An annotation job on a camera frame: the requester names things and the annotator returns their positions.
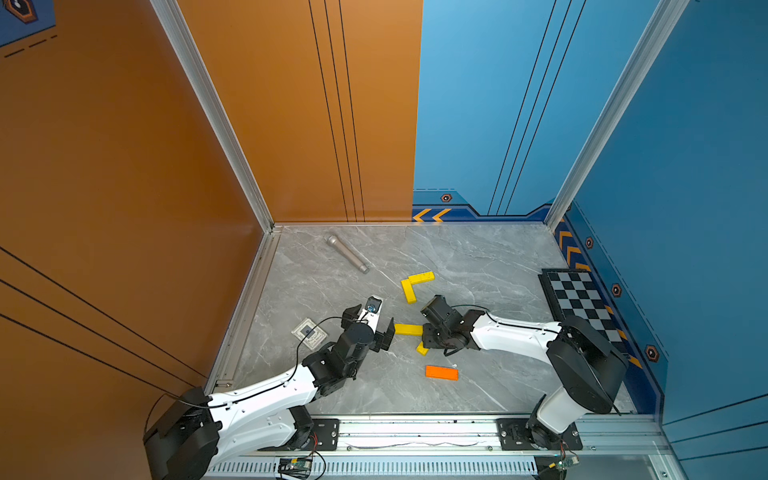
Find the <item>yellow block bottom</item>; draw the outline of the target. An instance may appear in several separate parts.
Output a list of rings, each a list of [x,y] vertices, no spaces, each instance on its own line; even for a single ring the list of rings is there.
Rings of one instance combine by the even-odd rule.
[[[421,337],[423,335],[422,325],[396,324],[395,334],[404,336]]]

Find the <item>orange block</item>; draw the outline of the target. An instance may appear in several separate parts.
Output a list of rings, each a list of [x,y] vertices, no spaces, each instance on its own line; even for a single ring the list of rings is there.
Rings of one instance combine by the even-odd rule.
[[[458,381],[459,371],[455,368],[427,365],[425,376],[436,380]]]

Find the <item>yellow block top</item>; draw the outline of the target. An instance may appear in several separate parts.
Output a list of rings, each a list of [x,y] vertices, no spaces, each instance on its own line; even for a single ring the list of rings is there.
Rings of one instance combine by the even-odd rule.
[[[410,275],[408,282],[412,285],[427,283],[435,280],[435,274],[431,271],[420,274]]]

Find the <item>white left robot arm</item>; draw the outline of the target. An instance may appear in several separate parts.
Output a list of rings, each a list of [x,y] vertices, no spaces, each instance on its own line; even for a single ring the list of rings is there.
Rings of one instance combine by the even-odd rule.
[[[262,382],[207,395],[195,387],[143,435],[154,479],[200,479],[208,469],[261,449],[304,447],[314,426],[306,407],[359,374],[369,352],[389,349],[395,327],[377,326],[383,301],[369,297],[344,310],[342,333]]]

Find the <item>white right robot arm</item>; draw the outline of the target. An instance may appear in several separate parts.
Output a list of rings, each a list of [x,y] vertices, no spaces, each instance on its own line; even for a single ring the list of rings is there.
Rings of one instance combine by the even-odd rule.
[[[629,362],[607,338],[581,317],[532,323],[498,319],[483,309],[464,313],[442,295],[421,309],[422,343],[449,356],[464,349],[503,351],[550,365],[560,382],[536,404],[520,433],[535,449],[558,449],[565,434],[588,413],[609,414]]]

